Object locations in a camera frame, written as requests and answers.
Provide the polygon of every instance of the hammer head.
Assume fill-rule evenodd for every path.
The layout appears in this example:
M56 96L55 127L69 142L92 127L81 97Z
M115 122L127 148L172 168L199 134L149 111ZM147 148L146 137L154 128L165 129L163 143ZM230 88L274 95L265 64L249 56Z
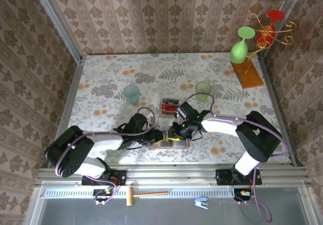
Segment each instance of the hammer head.
M133 187L127 188L127 206L133 206L134 198L133 198Z

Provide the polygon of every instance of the floral tablecloth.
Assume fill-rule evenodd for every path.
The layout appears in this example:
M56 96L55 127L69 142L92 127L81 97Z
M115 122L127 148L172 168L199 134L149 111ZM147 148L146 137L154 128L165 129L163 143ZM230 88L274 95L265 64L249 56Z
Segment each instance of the floral tablecloth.
M253 63L262 77L258 60ZM175 120L160 113L162 97L184 100L195 93L195 85L207 81L216 98L213 110L218 114L245 116L250 111L262 113L278 128L266 86L242 89L229 61L228 53L180 53L94 55L85 61L69 126L83 130L108 131L127 123L138 108L147 106L156 114L157 127L168 129ZM140 88L140 102L131 105L123 94L130 83ZM190 104L201 111L207 102L192 98ZM151 116L148 111L143 114ZM245 149L237 137L207 133L191 142L188 149L166 150L154 146L136 150L95 152L108 163L143 162L236 162ZM276 152L283 152L280 145ZM272 162L289 162L288 157L271 158Z

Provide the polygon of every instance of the translucent cup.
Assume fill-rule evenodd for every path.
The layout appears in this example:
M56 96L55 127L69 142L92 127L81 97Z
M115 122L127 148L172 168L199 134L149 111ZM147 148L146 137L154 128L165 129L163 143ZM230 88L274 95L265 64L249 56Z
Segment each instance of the translucent cup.
M211 94L211 92L212 92L212 86L207 82L201 81L197 83L195 86L195 93ZM201 102L205 102L207 98L208 98L208 95L203 95L203 94L196 95L196 99Z
M123 89L123 93L127 100L135 105L139 102L139 88L136 85L130 84Z

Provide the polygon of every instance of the wall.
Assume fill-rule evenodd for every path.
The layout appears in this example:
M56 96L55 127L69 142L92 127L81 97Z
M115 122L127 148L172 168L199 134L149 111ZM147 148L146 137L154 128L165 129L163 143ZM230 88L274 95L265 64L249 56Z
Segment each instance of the wall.
M265 62L294 151L323 211L323 0L298 0L288 20L299 26L291 34L295 42L274 43Z
M230 51L239 39L237 30L247 24L247 13L264 15L282 2L53 0L83 55Z
M75 62L39 0L0 0L0 224L21 224Z

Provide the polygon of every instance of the light blue cup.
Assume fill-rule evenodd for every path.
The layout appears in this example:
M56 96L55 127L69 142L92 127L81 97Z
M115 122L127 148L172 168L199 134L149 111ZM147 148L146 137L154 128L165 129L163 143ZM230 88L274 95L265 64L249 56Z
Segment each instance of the light blue cup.
M124 88L123 93L131 104L135 105L139 102L138 86L130 84Z

